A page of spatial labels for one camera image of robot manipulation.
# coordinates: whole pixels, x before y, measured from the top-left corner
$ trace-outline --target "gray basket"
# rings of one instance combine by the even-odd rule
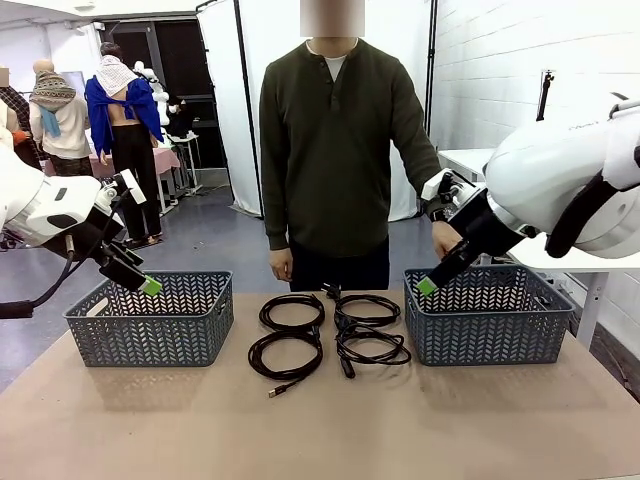
[[[409,334],[429,366],[554,363],[573,306],[527,268],[476,267],[425,297],[405,272]]]
[[[162,283],[155,297],[107,280],[65,314],[87,367],[206,367],[218,356],[233,324],[231,273],[148,273]]]

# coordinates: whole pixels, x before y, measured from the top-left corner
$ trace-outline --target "white scarf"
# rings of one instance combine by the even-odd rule
[[[120,59],[113,55],[105,55],[102,57],[100,67],[96,72],[96,78],[107,95],[113,97],[138,76],[129,70],[129,67],[122,63]]]
[[[9,117],[9,107],[0,100],[0,143],[8,147],[13,152],[13,135],[7,128]]]

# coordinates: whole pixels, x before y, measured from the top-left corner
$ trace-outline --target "light blue scarf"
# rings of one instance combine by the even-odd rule
[[[40,114],[42,115],[42,127],[45,132],[49,133],[52,137],[57,138],[60,136],[60,125],[55,113],[50,112],[46,108],[38,105],[40,108]]]

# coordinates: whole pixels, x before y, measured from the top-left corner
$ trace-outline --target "green block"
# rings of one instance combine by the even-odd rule
[[[162,284],[149,276],[147,276],[146,278],[147,281],[142,286],[142,291],[150,297],[155,297],[158,293],[160,293],[160,290],[162,290]]]
[[[429,277],[426,277],[424,280],[418,283],[417,286],[418,290],[420,290],[425,297],[428,297],[438,289],[438,287],[436,287],[435,283],[433,283]]]

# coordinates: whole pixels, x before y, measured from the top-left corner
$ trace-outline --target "basket rim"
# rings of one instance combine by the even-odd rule
[[[146,275],[151,275],[153,276],[153,274],[167,274],[167,273],[172,273],[172,274],[179,274],[179,273],[184,273],[184,274],[198,274],[198,273],[222,273],[222,274],[226,274],[228,275],[227,280],[224,284],[224,286],[222,287],[221,291],[224,291],[229,284],[231,283],[231,280],[233,278],[233,272],[230,270],[214,270],[214,271],[209,271],[209,270],[145,270],[143,273],[145,273]],[[63,313],[63,317],[66,320],[84,320],[84,319],[88,319],[88,318],[99,318],[101,320],[126,320],[126,319],[130,319],[130,318],[135,318],[135,319],[147,319],[147,320],[151,320],[153,318],[161,318],[161,319],[180,319],[180,318],[189,318],[189,319],[202,319],[205,318],[207,315],[209,315],[217,306],[218,306],[218,302],[220,301],[220,298],[222,295],[218,295],[218,298],[216,298],[215,302],[213,302],[213,305],[211,306],[211,308],[209,310],[207,310],[205,313],[201,314],[201,315],[156,315],[155,317],[153,316],[149,316],[149,315],[127,315],[127,316],[114,316],[114,315],[109,315],[109,316],[102,316],[102,317],[88,317],[86,315],[71,315],[71,312],[73,310],[75,310],[79,304],[81,304],[82,302],[84,302],[85,300],[87,300],[91,295],[93,295],[93,293],[98,290],[99,288],[102,288],[104,285],[108,284],[109,282],[112,282],[113,280],[110,280],[108,278],[104,279],[103,281],[101,281],[98,285],[96,285],[95,287],[93,287],[89,293],[87,293],[86,295],[84,295],[82,298],[80,298],[79,300],[77,300],[76,302],[74,302],[73,306],[70,307],[69,309],[67,309],[67,311],[65,311]]]
[[[538,280],[540,280],[540,282],[542,282],[543,284],[545,284],[545,286],[547,287],[547,290],[549,291],[549,293],[551,295],[553,295],[557,300],[560,300],[560,302],[564,303],[565,305],[567,305],[566,309],[554,309],[554,310],[544,310],[544,311],[540,311],[540,310],[517,310],[517,311],[504,311],[504,312],[500,312],[500,311],[490,311],[490,312],[439,312],[439,313],[427,313],[427,312],[423,312],[420,309],[420,305],[415,297],[415,295],[413,294],[413,289],[410,288],[409,286],[409,280],[407,279],[407,275],[409,273],[424,273],[424,272],[429,272],[432,271],[433,268],[410,268],[404,271],[403,274],[403,284],[404,284],[404,291],[405,291],[405,295],[407,295],[407,293],[409,294],[411,301],[418,307],[418,312],[421,315],[425,315],[427,317],[452,317],[452,316],[468,316],[468,315],[480,315],[480,316],[495,316],[496,314],[502,314],[502,313],[508,313],[509,315],[515,315],[515,316],[524,316],[524,315],[539,315],[541,313],[572,313],[575,312],[576,307],[569,301],[567,300],[564,296],[562,296],[560,294],[560,292],[558,292],[556,289],[554,289],[553,287],[551,287],[549,284],[547,284],[547,282],[544,280],[544,278],[542,278],[537,272],[535,272],[534,270],[532,270],[529,267],[525,267],[524,265],[478,265],[475,267],[471,267],[472,269],[477,269],[477,270],[507,270],[507,269],[514,269],[514,268],[518,268],[520,270],[526,270],[529,274],[534,275],[538,278]]]

